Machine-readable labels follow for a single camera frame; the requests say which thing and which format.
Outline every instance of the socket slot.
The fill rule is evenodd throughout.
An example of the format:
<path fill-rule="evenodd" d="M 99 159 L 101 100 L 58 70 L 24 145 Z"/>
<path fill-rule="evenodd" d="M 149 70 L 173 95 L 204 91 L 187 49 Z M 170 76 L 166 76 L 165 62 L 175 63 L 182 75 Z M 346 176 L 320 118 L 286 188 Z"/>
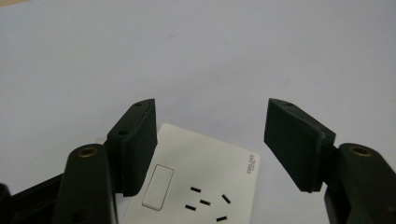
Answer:
<path fill-rule="evenodd" d="M 193 207 L 193 206 L 191 206 L 191 205 L 188 205 L 188 204 L 186 204 L 186 206 L 185 206 L 187 209 L 190 209 L 190 210 L 192 210 L 192 211 L 195 211 L 195 210 L 197 210 L 197 208 L 196 207 Z"/>
<path fill-rule="evenodd" d="M 218 218 L 216 218 L 217 222 L 224 221 L 224 220 L 227 220 L 227 217 L 218 217 Z"/>
<path fill-rule="evenodd" d="M 210 206 L 210 202 L 207 202 L 207 201 L 204 201 L 204 200 L 201 200 L 201 201 L 199 201 L 200 203 L 203 203 L 203 204 L 206 204 L 207 206 Z"/>
<path fill-rule="evenodd" d="M 191 187 L 190 190 L 201 193 L 201 190 L 195 187 Z"/>
<path fill-rule="evenodd" d="M 227 196 L 225 196 L 225 194 L 223 194 L 221 197 L 222 197 L 222 198 L 224 199 L 224 201 L 226 201 L 227 203 L 231 203 L 230 199 L 228 199 Z"/>

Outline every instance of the white socket plate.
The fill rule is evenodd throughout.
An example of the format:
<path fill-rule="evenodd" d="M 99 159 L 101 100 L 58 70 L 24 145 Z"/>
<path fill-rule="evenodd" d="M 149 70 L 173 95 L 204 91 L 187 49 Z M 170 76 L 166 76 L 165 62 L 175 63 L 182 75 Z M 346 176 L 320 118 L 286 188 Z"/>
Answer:
<path fill-rule="evenodd" d="M 123 224 L 249 223 L 257 153 L 170 124 L 162 125 L 158 141 L 143 188 L 130 201 Z M 157 166 L 161 172 L 154 174 Z"/>

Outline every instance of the white background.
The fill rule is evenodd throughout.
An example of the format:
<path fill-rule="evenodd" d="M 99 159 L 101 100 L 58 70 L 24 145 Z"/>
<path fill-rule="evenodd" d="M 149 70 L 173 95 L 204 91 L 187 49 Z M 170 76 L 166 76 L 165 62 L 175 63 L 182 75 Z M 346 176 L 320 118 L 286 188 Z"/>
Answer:
<path fill-rule="evenodd" d="M 137 101 L 262 156 L 251 223 L 328 223 L 262 141 L 268 98 L 396 168 L 396 2 L 30 1 L 0 8 L 0 182 L 60 174 Z"/>

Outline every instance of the outlet switch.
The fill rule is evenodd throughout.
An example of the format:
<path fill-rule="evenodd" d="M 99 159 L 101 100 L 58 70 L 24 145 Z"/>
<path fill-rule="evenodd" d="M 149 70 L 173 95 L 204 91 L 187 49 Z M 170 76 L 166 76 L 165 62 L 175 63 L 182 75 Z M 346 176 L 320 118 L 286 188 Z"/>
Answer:
<path fill-rule="evenodd" d="M 143 199 L 143 206 L 160 211 L 163 208 L 163 200 L 171 182 L 173 170 L 161 165 L 155 167 L 154 174 L 148 184 L 148 190 Z"/>

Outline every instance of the power outlet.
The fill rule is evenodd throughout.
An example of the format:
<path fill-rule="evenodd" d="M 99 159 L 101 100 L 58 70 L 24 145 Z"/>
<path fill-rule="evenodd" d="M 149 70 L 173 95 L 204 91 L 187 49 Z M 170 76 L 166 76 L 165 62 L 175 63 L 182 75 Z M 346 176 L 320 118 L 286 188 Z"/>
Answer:
<path fill-rule="evenodd" d="M 248 224 L 257 153 L 164 124 L 123 224 Z"/>

